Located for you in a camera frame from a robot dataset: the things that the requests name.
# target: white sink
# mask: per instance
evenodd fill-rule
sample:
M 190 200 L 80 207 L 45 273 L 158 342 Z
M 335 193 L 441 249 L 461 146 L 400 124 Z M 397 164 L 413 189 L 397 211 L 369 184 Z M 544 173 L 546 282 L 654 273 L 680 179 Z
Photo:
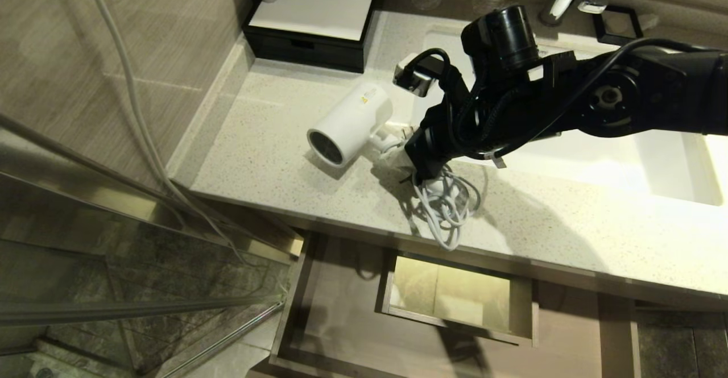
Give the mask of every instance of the white sink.
M 462 51 L 457 32 L 430 31 L 424 48 L 440 47 L 463 74 L 468 87 L 475 82 L 470 58 Z M 539 44 L 541 56 L 566 48 Z M 575 50 L 577 59 L 601 54 L 599 49 Z M 531 78 L 540 78 L 533 70 Z M 417 126 L 430 106 L 442 100 L 439 87 L 426 98 L 416 98 L 412 125 Z M 489 161 L 458 158 L 467 163 L 492 165 Z M 578 130 L 561 137 L 529 143 L 504 158 L 508 169 L 570 179 L 590 184 L 657 194 L 710 205 L 722 204 L 718 183 L 701 135 L 652 130 L 616 139 L 596 138 Z

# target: countertop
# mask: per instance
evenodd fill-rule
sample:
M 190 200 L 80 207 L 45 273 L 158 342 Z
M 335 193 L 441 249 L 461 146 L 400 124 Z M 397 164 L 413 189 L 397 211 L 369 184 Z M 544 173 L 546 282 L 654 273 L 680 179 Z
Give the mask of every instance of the countertop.
M 531 18 L 537 37 L 553 38 L 553 31 L 541 30 L 535 15 Z M 382 85 L 395 104 L 393 120 L 408 121 L 413 96 L 391 84 L 395 64 L 422 50 L 426 31 L 460 30 L 465 24 L 377 12 L 363 75 L 256 59 L 190 186 L 192 191 L 434 244 L 426 222 L 411 213 L 416 198 L 411 184 L 400 183 L 401 173 L 380 169 L 373 163 L 377 158 L 372 151 L 362 153 L 344 170 L 328 168 L 309 149 L 306 131 L 361 81 Z M 567 32 L 577 34 L 590 30 L 584 22 L 570 27 Z M 666 28 L 663 33 L 690 35 Z M 706 141 L 711 155 L 728 155 L 725 139 Z M 722 199 L 728 200 L 728 166 L 717 158 L 713 162 Z M 468 163 L 450 166 L 483 192 L 483 206 L 463 227 L 460 249 L 728 294 L 725 203 L 715 206 L 634 194 Z

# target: drawer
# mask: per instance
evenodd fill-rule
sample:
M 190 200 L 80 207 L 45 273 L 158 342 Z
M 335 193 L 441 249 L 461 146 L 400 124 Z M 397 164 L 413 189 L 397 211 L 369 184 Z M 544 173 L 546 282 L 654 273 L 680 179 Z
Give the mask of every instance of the drawer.
M 462 292 L 449 290 L 437 309 L 411 292 L 392 297 L 393 286 L 409 288 L 398 285 L 397 270 L 418 274 L 421 263 L 450 267 L 353 240 L 307 238 L 271 362 L 312 376 L 640 376 L 631 300 L 458 266 L 478 275 L 472 283 L 493 277 L 480 287 L 498 293 L 476 320 L 444 311 L 456 302 L 477 307 Z

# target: robotic arm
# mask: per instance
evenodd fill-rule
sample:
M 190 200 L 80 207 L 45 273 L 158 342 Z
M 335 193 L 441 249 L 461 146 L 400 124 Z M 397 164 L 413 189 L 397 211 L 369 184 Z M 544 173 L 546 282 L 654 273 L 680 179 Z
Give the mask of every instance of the robotic arm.
M 639 39 L 590 60 L 574 52 L 541 59 L 523 6 L 481 17 L 461 39 L 476 75 L 470 90 L 442 49 L 395 72 L 395 85 L 416 95 L 426 96 L 433 80 L 445 93 L 405 145 L 420 180 L 461 156 L 504 167 L 504 155 L 567 130 L 606 138 L 650 129 L 728 135 L 728 52 Z M 544 77 L 530 81 L 539 65 Z

